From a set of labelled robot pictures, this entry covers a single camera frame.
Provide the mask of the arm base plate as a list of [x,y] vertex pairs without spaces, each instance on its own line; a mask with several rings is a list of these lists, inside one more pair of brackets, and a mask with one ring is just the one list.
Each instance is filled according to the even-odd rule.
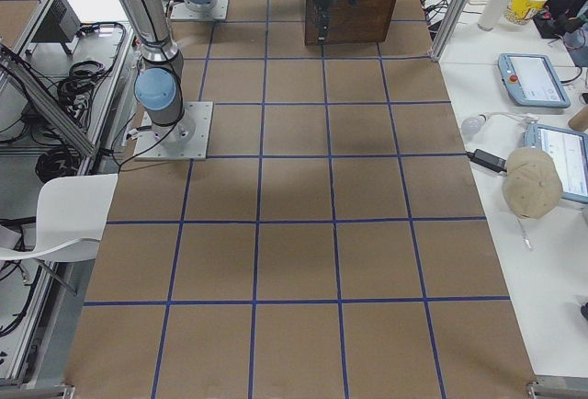
[[224,21],[228,6],[229,0],[174,0],[170,19],[176,22]]
[[151,118],[144,111],[141,131],[136,139],[133,154],[138,161],[205,160],[207,158],[209,132],[214,104],[210,101],[186,101],[184,116],[170,129],[152,126]]

